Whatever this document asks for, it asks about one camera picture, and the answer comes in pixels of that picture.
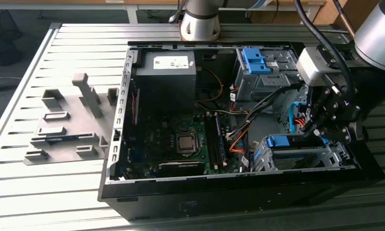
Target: wooden desk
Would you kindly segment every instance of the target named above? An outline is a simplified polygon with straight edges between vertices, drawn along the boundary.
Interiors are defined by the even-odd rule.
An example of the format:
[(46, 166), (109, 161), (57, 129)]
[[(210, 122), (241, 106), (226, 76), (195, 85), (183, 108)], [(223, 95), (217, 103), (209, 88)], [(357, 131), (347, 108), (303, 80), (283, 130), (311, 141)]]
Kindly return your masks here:
[[(251, 9), (221, 8), (230, 11), (274, 11), (275, 0)], [(295, 11), (293, 0), (277, 0), (278, 11)], [(303, 10), (313, 21), (326, 0), (301, 0)], [(126, 10), (129, 23), (138, 23), (137, 10), (175, 10), (177, 0), (0, 0), (0, 9), (9, 10)]]

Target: ram slot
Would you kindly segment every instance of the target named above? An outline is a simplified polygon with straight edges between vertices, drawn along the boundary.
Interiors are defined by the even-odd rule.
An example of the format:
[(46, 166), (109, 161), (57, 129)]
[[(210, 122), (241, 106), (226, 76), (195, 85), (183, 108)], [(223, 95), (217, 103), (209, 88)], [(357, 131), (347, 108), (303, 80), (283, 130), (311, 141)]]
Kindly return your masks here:
[(221, 167), (226, 166), (226, 155), (217, 115), (206, 114), (203, 117), (203, 125), (210, 165), (213, 169), (219, 169)]
[(221, 135), (219, 117), (217, 114), (214, 115), (214, 120), (215, 120), (215, 126), (217, 126), (217, 140), (218, 140), (218, 142), (217, 142), (217, 144), (218, 144), (218, 153), (217, 153), (218, 164), (221, 164), (222, 166), (226, 166), (223, 139), (222, 139), (222, 135)]

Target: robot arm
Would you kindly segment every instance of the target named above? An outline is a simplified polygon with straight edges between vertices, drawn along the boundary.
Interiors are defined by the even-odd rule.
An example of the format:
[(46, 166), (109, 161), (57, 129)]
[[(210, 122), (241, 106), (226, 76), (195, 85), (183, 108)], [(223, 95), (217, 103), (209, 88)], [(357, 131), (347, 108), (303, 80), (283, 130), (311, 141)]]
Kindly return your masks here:
[(183, 0), (181, 36), (187, 41), (213, 41), (219, 37), (218, 8), (259, 7), (265, 0)]
[(371, 109), (385, 101), (385, 0), (355, 32), (354, 41), (337, 47), (349, 69), (353, 91), (346, 93), (345, 73), (326, 46), (305, 48), (297, 69), (309, 87), (303, 135), (345, 143), (366, 138), (362, 128)]

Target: aluminum profile table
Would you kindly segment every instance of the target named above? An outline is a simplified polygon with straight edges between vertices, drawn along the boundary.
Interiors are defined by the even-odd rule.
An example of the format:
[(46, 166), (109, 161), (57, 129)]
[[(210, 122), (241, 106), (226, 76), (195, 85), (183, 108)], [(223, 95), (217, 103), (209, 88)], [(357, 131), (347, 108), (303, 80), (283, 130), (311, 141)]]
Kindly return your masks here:
[[(290, 25), (222, 25), (221, 35), (225, 41), (317, 43), (303, 27)], [(327, 36), (346, 42), (342, 35)], [(177, 26), (51, 25), (0, 120), (0, 229), (385, 231), (385, 180), (311, 207), (129, 223), (97, 202), (102, 160), (25, 166), (26, 145), (45, 111), (42, 91), (71, 89), (75, 72), (87, 73), (99, 93), (117, 86), (129, 40), (179, 40)], [(385, 171), (385, 104), (371, 112), (366, 127), (367, 145)]]

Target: motherboard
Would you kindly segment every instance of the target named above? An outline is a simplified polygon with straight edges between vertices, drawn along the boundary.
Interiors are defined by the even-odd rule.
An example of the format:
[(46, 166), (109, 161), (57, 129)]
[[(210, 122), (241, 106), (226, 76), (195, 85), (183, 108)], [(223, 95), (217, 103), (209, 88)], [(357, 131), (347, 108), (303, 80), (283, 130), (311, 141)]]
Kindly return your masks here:
[(238, 172), (239, 154), (227, 152), (230, 131), (222, 113), (141, 117), (129, 142), (125, 174), (130, 179)]

